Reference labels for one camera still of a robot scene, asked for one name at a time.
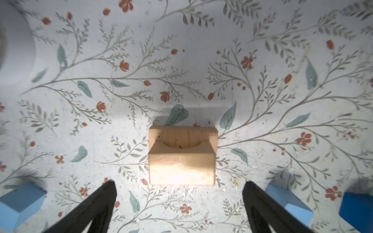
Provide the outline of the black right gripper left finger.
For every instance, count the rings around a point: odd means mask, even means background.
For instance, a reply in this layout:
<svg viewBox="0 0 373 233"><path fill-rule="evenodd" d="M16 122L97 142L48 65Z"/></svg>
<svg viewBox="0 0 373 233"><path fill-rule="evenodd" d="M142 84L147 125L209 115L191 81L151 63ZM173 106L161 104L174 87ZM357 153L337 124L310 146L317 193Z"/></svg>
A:
<svg viewBox="0 0 373 233"><path fill-rule="evenodd" d="M51 226L47 233L106 233L109 229L117 190L114 181L107 181L68 215Z"/></svg>

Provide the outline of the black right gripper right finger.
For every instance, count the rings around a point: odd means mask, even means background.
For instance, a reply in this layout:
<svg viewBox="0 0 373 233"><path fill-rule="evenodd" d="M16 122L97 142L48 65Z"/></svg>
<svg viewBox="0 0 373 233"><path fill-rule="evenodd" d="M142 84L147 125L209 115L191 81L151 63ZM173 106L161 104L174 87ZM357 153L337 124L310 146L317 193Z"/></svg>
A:
<svg viewBox="0 0 373 233"><path fill-rule="evenodd" d="M253 233L312 233L254 182L245 184L243 202Z"/></svg>

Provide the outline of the wooden block with holes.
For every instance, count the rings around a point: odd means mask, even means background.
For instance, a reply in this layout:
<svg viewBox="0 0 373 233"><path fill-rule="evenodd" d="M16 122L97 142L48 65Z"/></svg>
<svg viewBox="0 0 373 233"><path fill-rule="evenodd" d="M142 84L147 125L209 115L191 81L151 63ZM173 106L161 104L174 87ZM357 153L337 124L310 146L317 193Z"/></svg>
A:
<svg viewBox="0 0 373 233"><path fill-rule="evenodd" d="M218 130L158 126L149 129L151 185L214 186Z"/></svg>

